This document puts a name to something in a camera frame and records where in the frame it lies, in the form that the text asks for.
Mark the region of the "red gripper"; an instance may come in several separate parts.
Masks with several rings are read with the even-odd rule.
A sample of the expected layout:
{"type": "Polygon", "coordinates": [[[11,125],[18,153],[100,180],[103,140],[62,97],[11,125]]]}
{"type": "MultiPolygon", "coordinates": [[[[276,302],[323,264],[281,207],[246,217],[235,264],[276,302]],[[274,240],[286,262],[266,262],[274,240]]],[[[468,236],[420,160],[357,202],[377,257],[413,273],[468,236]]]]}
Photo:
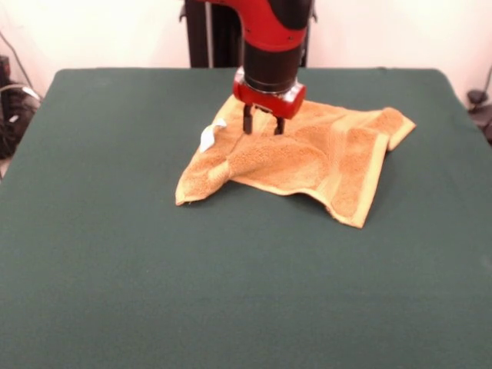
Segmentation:
{"type": "Polygon", "coordinates": [[[261,92],[245,82],[233,84],[233,94],[244,104],[243,132],[253,131],[253,106],[262,108],[276,117],[275,135],[284,134],[285,119],[292,119],[300,110],[306,95],[306,87],[296,83],[291,89],[281,94],[261,92]]]}

